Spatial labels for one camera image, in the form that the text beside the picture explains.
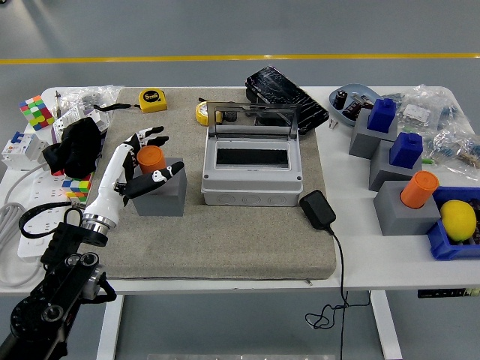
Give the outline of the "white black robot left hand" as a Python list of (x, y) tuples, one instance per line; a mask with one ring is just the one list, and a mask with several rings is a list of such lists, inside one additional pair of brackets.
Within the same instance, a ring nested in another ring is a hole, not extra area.
[(146, 146), (159, 149), (168, 141), (168, 136), (161, 135), (163, 130), (162, 126), (139, 130), (117, 146), (100, 181), (96, 199), (84, 211), (82, 228), (107, 234), (119, 223), (119, 212), (128, 200), (158, 189), (184, 169), (184, 163), (178, 161), (134, 177), (140, 150)]

